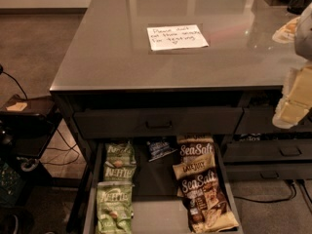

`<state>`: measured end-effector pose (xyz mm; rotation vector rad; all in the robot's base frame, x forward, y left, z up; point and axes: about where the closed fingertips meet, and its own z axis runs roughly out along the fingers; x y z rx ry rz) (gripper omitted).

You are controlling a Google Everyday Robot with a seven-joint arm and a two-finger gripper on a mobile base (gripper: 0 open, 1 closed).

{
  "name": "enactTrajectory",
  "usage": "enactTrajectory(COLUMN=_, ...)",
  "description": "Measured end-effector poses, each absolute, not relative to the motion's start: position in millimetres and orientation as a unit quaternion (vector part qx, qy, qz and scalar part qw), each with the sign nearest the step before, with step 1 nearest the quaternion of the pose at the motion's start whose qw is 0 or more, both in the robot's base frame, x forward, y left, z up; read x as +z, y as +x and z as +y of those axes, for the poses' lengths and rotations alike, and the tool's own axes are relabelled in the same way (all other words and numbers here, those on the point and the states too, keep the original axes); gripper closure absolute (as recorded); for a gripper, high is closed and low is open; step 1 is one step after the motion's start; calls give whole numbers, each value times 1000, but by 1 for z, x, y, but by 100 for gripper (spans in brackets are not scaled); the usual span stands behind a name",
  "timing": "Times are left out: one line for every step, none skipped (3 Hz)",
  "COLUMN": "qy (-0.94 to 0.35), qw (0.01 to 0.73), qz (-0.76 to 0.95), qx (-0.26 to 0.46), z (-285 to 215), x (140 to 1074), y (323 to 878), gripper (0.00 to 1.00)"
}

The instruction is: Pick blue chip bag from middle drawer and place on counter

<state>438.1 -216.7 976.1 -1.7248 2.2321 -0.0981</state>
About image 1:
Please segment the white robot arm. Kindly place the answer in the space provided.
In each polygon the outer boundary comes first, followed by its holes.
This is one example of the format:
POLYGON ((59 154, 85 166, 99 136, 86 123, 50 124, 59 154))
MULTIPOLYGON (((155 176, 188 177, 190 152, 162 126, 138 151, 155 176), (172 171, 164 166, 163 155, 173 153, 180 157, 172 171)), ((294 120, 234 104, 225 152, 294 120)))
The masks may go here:
POLYGON ((290 69, 272 118, 275 127, 289 129, 312 108, 312 4, 277 30, 272 39, 278 43, 293 42, 295 53, 307 60, 302 68, 290 69))

